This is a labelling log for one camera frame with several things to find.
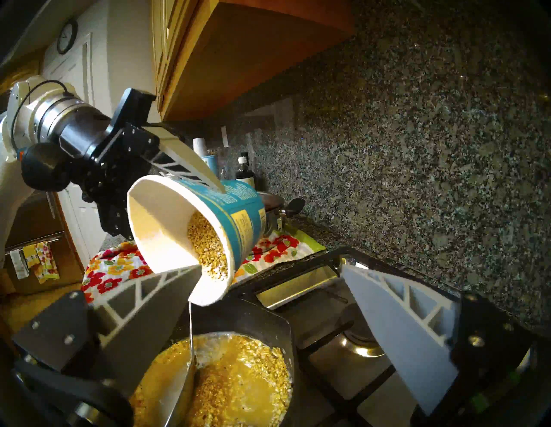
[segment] granite backsplash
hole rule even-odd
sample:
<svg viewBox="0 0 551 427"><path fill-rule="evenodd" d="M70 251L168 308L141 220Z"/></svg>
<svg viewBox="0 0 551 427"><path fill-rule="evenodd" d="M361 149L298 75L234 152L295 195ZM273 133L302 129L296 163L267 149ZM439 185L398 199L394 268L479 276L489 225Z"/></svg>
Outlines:
<svg viewBox="0 0 551 427"><path fill-rule="evenodd" d="M248 151L313 221L547 328L551 107L530 43L493 3L352 4L354 37L171 126L226 177Z"/></svg>

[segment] black cable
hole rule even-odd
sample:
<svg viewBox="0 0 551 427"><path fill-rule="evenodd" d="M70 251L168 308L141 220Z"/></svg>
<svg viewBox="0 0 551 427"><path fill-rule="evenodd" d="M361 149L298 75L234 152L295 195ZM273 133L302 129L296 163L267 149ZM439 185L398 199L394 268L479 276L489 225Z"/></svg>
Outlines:
<svg viewBox="0 0 551 427"><path fill-rule="evenodd" d="M27 98L30 97L31 93L33 93L35 91L35 89L39 88L40 86L42 86L43 84L46 84L46 83L57 83L63 88L63 90L65 91L66 94L69 93L69 91L67 90L67 87L63 83L61 83L59 80L44 80L43 82L41 82L41 83L37 84L36 86L34 86L29 91L29 93L27 93L26 97L23 98L23 101L21 102L21 104L19 104L19 107L15 111L15 116L13 116L13 121L12 121L12 131L10 133L10 137L12 139L12 147L15 150L16 158L18 158L18 156L19 156L19 154L18 154L19 150L17 148L17 145L15 145L15 139L13 138L13 131L15 130L15 121L17 120L17 115L19 114L19 111L21 110L21 107L23 107L23 105L25 104L25 101L27 101Z"/></svg>

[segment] bolt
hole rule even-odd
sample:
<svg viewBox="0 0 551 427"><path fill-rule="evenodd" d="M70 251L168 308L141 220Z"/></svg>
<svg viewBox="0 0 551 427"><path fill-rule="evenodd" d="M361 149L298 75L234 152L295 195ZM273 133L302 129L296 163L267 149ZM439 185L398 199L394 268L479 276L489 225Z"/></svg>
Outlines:
<svg viewBox="0 0 551 427"><path fill-rule="evenodd" d="M478 335L471 335L468 340L473 347L484 347L484 339Z"/></svg>

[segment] wooden cabinet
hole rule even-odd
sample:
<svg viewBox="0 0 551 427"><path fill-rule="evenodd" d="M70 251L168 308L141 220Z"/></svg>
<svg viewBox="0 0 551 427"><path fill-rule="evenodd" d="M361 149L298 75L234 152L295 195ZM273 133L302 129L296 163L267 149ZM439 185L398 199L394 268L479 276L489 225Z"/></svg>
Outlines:
<svg viewBox="0 0 551 427"><path fill-rule="evenodd" d="M153 0L163 120L212 114L354 32L348 0Z"/></svg>
<svg viewBox="0 0 551 427"><path fill-rule="evenodd" d="M197 3L198 0L153 0L153 66L160 98Z"/></svg>

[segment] stove burner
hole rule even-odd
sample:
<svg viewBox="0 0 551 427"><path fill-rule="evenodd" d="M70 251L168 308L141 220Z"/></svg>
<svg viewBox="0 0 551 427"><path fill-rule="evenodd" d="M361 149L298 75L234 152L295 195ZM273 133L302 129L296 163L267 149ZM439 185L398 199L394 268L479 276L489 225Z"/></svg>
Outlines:
<svg viewBox="0 0 551 427"><path fill-rule="evenodd" d="M350 350L352 353L367 358L375 358L384 355L385 352L375 340L358 304L350 304L345 307L341 313L338 324L344 325L349 321L353 321L354 324L340 336L341 345L343 347Z"/></svg>

